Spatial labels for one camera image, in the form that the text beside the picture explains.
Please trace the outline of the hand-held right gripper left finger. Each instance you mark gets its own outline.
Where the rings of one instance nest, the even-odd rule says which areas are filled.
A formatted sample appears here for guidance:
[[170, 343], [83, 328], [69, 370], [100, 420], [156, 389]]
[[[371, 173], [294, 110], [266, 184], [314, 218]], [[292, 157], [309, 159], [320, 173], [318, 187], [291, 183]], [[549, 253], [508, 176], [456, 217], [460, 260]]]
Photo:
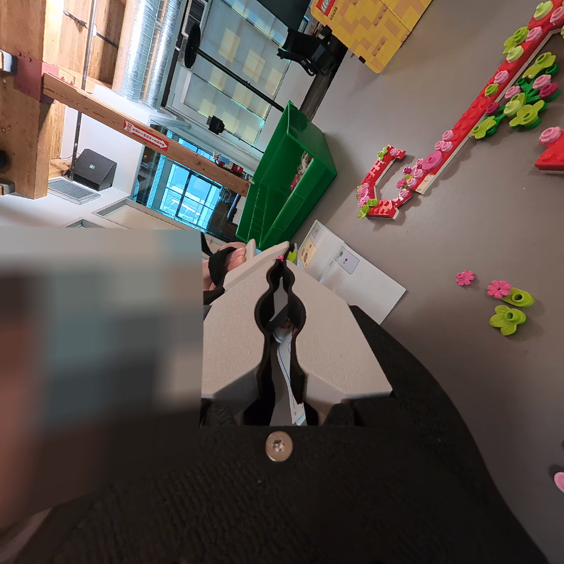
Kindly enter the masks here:
[[242, 413], [244, 425], [268, 425], [275, 406], [267, 326], [282, 265], [259, 266], [213, 301], [204, 319], [202, 407]]

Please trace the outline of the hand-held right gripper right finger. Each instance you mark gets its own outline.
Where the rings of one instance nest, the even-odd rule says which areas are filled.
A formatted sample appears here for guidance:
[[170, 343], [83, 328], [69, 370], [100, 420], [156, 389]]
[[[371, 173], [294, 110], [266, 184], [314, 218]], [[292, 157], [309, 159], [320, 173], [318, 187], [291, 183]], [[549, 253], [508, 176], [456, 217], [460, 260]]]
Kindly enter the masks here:
[[290, 397], [328, 414], [350, 401], [388, 398], [392, 386], [349, 305], [297, 265], [281, 263], [290, 331]]

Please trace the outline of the red curved lego build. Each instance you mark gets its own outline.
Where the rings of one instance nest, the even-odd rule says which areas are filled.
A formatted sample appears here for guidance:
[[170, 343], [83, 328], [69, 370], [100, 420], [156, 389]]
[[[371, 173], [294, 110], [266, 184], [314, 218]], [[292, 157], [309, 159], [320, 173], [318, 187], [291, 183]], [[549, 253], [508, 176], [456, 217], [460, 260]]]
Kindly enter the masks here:
[[404, 176], [397, 183], [398, 196], [394, 199], [381, 200], [377, 197], [377, 183], [396, 160], [402, 160], [405, 151], [393, 145], [385, 145], [377, 153], [377, 160], [366, 173], [363, 181], [357, 187], [356, 199], [358, 205], [358, 218], [379, 218], [394, 220], [398, 216], [398, 208], [411, 198], [408, 180], [411, 172], [404, 172]]

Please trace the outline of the lime lego leaf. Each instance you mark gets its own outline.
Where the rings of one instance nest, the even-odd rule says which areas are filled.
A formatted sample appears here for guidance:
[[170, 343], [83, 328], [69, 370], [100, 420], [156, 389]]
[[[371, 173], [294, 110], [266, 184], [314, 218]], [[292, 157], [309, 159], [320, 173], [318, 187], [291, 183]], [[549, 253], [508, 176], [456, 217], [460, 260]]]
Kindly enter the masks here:
[[509, 294], [502, 298], [502, 301], [510, 304], [512, 307], [527, 308], [534, 304], [534, 298], [528, 292], [512, 287]]
[[527, 315], [517, 308], [510, 308], [506, 305], [495, 307], [495, 314], [490, 317], [490, 327], [499, 329], [503, 336], [510, 336], [516, 333], [518, 326], [524, 324]]

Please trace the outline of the yellow lego box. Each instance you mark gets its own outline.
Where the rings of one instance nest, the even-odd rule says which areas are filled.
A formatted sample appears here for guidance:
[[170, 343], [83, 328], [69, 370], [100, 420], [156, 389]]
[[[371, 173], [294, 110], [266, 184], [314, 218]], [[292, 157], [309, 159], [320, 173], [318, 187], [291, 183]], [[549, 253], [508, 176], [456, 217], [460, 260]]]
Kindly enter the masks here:
[[374, 73], [381, 73], [431, 1], [312, 1], [310, 11]]

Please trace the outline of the long red lego bar build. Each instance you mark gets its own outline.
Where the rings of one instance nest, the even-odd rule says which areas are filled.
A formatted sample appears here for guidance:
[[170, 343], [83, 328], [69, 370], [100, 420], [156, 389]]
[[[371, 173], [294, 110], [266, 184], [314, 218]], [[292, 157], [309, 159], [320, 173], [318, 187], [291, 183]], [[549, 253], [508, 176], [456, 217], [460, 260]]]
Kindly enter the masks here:
[[506, 39], [503, 62], [458, 122], [443, 133], [431, 154], [418, 159], [413, 166], [404, 168], [403, 173], [411, 172], [408, 180], [411, 196], [425, 193], [461, 146], [473, 138], [469, 132], [483, 117], [485, 107], [492, 100], [500, 101], [505, 91], [523, 76], [536, 58], [547, 52], [543, 51], [545, 44], [557, 33], [563, 36], [563, 1], [540, 2], [528, 24]]

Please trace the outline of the red lego block with flower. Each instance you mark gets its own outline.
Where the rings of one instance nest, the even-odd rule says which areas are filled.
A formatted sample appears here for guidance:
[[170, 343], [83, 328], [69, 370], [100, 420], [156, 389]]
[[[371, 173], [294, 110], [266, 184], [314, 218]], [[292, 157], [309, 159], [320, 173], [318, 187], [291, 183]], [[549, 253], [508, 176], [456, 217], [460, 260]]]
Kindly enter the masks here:
[[544, 151], [534, 166], [543, 173], [563, 174], [563, 129], [549, 127], [539, 136], [539, 144]]

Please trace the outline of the person's left hand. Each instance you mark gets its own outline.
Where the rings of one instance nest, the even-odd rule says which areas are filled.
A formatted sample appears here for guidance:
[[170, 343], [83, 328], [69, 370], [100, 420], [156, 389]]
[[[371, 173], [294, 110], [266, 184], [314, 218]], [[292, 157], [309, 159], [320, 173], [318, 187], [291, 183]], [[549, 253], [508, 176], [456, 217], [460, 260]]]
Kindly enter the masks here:
[[202, 263], [203, 290], [211, 291], [221, 286], [228, 272], [243, 265], [246, 261], [246, 248], [235, 244], [225, 246]]

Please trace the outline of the green plastic crate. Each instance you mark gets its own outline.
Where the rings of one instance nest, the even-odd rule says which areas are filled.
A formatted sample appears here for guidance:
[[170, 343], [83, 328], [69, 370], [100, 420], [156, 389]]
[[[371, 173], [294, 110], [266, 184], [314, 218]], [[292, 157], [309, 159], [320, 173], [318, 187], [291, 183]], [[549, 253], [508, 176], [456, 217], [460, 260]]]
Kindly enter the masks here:
[[236, 237], [265, 250], [289, 241], [336, 171], [323, 132], [290, 101], [246, 195]]

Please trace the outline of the white instruction booklet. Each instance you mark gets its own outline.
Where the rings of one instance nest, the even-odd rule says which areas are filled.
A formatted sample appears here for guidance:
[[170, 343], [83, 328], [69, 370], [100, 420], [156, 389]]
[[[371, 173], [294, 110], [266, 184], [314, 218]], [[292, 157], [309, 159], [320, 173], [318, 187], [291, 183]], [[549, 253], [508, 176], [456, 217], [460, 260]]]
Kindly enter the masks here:
[[[377, 324], [384, 321], [405, 293], [404, 287], [356, 254], [319, 221], [313, 223], [299, 247], [297, 266], [342, 298], [349, 307], [360, 308]], [[287, 373], [290, 331], [282, 330], [281, 336], [276, 336], [280, 342], [278, 362], [287, 384], [290, 384]], [[296, 407], [305, 407], [291, 397], [290, 405], [291, 414], [294, 414]]]

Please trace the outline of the wooden beam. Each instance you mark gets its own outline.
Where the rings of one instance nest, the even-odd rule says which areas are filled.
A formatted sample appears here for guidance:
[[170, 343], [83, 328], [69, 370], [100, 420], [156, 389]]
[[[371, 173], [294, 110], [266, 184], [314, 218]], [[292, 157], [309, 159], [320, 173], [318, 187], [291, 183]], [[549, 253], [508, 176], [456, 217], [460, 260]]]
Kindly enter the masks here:
[[86, 91], [76, 88], [67, 81], [56, 77], [51, 73], [43, 74], [42, 83], [43, 93], [47, 97], [81, 112], [82, 114], [102, 123], [112, 130], [118, 131], [144, 146], [146, 145], [141, 142], [141, 140], [123, 131], [123, 121], [129, 120], [139, 127], [149, 129], [155, 136], [169, 141], [170, 145], [167, 152], [161, 151], [152, 145], [148, 145], [146, 147], [243, 197], [247, 196], [250, 182], [236, 176], [229, 170], [216, 165], [214, 161], [204, 158], [197, 152], [188, 149], [184, 145], [181, 145], [154, 128], [144, 125], [140, 121], [111, 108], [109, 105], [97, 100]]

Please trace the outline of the frosted window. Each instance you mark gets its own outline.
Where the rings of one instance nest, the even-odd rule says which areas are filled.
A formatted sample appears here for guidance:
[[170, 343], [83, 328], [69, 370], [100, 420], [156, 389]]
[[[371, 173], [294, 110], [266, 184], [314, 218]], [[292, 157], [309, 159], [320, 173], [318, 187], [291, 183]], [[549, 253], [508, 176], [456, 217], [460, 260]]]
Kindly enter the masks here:
[[257, 147], [272, 106], [200, 56], [192, 69], [183, 65], [194, 23], [201, 29], [202, 51], [273, 100], [289, 67], [277, 56], [287, 26], [258, 1], [188, 1], [180, 29], [167, 109], [203, 125], [215, 116], [227, 133]]

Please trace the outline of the red arrow sign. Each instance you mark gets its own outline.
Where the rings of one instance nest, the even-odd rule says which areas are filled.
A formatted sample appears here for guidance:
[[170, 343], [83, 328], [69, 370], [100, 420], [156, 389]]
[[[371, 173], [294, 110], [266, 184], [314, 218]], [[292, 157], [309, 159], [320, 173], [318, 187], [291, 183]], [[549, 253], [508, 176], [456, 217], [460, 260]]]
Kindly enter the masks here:
[[144, 129], [142, 127], [139, 127], [129, 120], [123, 121], [123, 131], [138, 138], [146, 146], [152, 145], [153, 147], [156, 147], [159, 150], [165, 152], [167, 152], [169, 149], [169, 145], [170, 145], [169, 141], [167, 141], [166, 139], [162, 139], [158, 136], [155, 136], [153, 133], [151, 133], [149, 129]]

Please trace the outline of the black rod with disc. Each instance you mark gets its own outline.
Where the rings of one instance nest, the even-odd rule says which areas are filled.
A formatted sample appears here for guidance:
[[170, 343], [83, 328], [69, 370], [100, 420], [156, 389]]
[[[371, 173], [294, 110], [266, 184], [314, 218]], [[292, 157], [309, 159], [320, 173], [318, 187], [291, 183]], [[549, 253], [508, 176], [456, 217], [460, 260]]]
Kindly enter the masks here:
[[224, 74], [233, 78], [236, 82], [243, 85], [245, 88], [247, 88], [253, 94], [257, 95], [259, 98], [261, 98], [262, 100], [264, 100], [265, 102], [270, 104], [273, 108], [276, 108], [280, 112], [284, 112], [285, 108], [282, 107], [280, 104], [278, 104], [273, 99], [269, 98], [267, 95], [265, 95], [264, 93], [259, 91], [251, 83], [244, 80], [239, 75], [235, 74], [228, 67], [226, 67], [225, 65], [223, 65], [222, 63], [220, 63], [216, 59], [212, 58], [209, 54], [202, 51], [201, 48], [200, 48], [200, 44], [201, 44], [201, 29], [200, 29], [199, 24], [194, 23], [194, 25], [192, 26], [192, 28], [191, 28], [191, 30], [188, 34], [187, 44], [186, 44], [186, 48], [185, 48], [185, 51], [184, 51], [183, 65], [187, 69], [192, 69], [192, 67], [194, 66], [194, 63], [196, 61], [196, 58], [198, 56], [200, 56], [202, 59], [205, 59], [206, 61], [208, 61], [212, 66], [218, 68]]

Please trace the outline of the black speaker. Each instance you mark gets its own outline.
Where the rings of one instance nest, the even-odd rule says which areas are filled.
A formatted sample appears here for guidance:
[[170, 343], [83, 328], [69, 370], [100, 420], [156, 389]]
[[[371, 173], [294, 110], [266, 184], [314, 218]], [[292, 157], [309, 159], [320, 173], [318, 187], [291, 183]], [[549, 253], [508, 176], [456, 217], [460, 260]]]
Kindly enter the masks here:
[[95, 191], [113, 186], [117, 163], [90, 149], [84, 149], [75, 162], [73, 181]]

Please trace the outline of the white vent grille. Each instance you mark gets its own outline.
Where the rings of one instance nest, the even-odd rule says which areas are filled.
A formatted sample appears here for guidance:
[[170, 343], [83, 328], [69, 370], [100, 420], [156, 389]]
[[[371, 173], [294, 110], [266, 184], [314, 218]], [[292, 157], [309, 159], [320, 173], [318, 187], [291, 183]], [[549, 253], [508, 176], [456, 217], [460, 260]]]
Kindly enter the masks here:
[[76, 205], [85, 205], [101, 198], [100, 193], [71, 181], [55, 177], [48, 181], [48, 192]]

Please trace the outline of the lime and pink flower bunch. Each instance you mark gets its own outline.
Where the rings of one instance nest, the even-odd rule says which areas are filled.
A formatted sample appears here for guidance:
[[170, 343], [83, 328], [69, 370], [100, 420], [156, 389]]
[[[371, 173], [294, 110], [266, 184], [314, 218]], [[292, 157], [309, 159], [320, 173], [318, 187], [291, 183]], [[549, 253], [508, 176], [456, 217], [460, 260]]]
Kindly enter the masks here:
[[562, 93], [554, 76], [557, 57], [550, 51], [539, 55], [523, 76], [508, 88], [499, 102], [492, 100], [469, 135], [477, 140], [493, 135], [503, 120], [513, 130], [530, 130], [541, 123], [548, 104]]

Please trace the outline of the metal duct pipe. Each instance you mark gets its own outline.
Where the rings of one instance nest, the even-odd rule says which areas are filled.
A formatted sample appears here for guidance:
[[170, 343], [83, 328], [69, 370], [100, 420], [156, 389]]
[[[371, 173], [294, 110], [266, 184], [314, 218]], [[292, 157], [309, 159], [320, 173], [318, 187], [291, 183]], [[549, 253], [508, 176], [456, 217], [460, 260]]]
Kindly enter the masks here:
[[112, 89], [159, 108], [186, 1], [126, 1]]

